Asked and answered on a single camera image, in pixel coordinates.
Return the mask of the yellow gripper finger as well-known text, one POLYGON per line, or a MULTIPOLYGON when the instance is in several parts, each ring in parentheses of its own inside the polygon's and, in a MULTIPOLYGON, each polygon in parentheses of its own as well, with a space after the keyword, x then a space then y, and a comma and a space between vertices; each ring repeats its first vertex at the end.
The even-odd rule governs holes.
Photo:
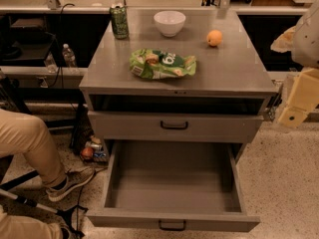
POLYGON ((293 85, 278 123, 296 128, 319 105, 319 70, 304 68, 293 78, 293 85))

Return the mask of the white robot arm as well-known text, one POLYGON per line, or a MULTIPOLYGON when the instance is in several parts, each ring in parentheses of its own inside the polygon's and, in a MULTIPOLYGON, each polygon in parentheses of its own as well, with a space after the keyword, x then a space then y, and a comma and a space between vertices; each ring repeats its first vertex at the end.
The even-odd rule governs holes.
POLYGON ((283 32, 270 46, 278 53, 291 52, 303 66, 277 121, 290 128, 300 126, 319 105, 319 1, 314 2, 294 27, 283 32))

